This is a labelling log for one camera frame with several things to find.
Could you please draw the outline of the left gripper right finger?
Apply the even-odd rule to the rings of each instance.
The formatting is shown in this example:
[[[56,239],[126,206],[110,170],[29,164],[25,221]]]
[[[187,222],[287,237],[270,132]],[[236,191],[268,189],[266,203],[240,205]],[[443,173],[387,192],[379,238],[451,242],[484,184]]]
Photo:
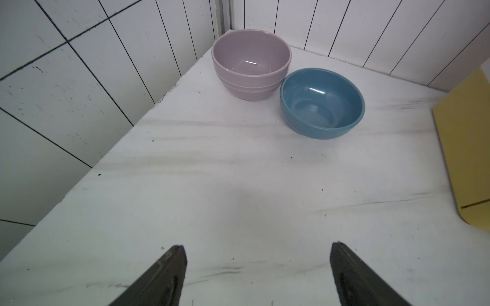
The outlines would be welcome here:
[[[342,306],[409,305],[346,244],[334,242],[329,260]]]

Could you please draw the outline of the three-drawer storage cabinet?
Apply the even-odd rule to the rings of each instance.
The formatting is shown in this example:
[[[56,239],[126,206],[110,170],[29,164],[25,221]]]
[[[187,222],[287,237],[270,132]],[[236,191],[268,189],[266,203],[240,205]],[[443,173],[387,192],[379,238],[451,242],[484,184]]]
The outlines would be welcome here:
[[[461,218],[489,231],[489,62],[432,109]]]

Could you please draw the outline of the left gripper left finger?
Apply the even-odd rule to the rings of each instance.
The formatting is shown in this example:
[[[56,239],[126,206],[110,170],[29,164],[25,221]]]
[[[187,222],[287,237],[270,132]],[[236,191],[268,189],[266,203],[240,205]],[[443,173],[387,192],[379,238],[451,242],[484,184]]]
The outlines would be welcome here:
[[[178,305],[188,265],[183,246],[172,246],[110,306]]]

